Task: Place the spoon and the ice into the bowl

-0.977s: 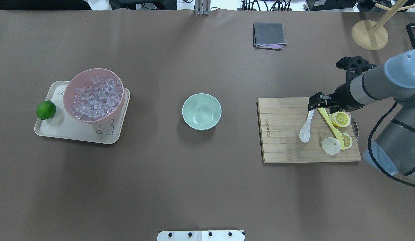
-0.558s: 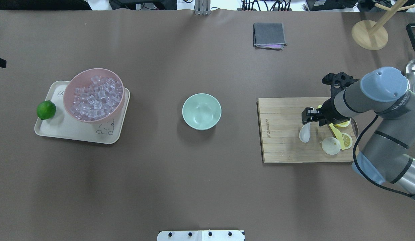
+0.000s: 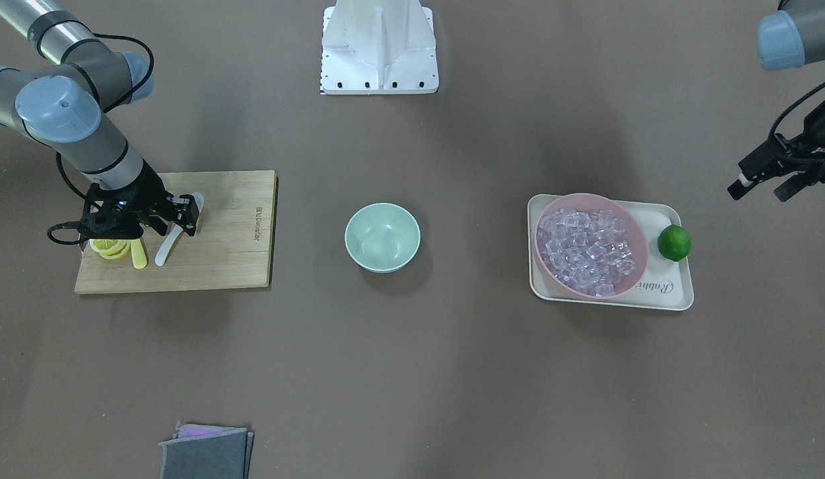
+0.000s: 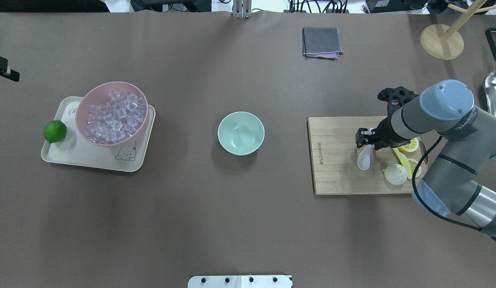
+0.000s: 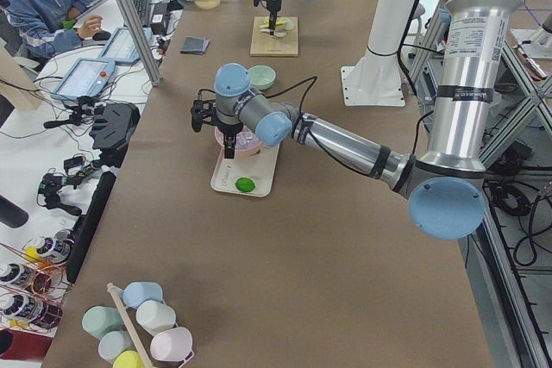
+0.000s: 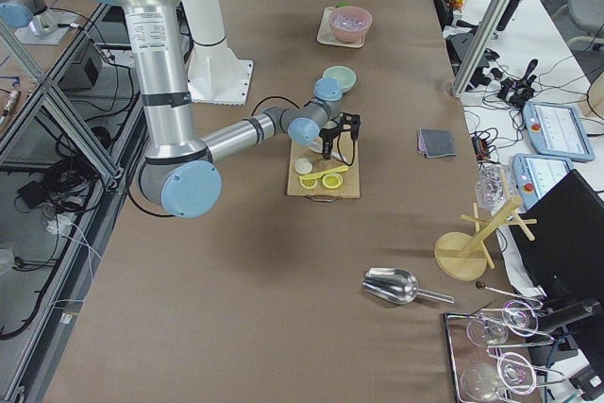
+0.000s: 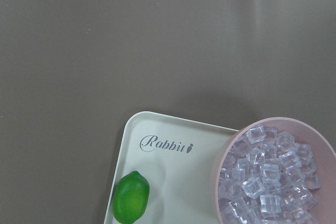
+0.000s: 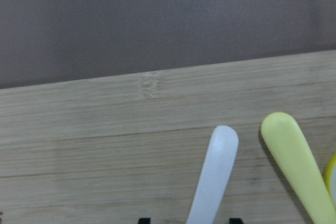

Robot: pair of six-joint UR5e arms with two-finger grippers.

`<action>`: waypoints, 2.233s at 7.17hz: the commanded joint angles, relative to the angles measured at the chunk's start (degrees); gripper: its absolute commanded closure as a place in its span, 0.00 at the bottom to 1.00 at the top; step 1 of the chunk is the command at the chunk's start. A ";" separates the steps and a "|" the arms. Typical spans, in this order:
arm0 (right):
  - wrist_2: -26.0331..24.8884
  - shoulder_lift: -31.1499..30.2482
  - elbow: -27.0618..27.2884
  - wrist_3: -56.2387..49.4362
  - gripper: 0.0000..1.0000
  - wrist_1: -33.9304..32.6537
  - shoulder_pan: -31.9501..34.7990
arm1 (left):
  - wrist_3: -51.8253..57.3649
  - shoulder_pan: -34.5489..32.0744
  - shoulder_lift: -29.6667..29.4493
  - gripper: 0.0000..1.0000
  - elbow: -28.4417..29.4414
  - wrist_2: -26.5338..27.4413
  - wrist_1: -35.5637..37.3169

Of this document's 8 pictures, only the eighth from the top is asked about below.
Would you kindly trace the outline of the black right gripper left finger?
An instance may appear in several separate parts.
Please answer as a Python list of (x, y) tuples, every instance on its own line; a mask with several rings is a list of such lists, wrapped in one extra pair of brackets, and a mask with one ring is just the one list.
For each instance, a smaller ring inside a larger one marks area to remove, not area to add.
[(138, 224), (150, 224), (151, 223), (151, 218), (139, 218), (138, 219)]

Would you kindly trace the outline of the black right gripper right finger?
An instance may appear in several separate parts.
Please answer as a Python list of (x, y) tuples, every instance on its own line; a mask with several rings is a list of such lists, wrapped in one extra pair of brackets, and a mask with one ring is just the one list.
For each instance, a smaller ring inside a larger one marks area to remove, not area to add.
[(244, 224), (241, 218), (229, 218), (228, 224)]

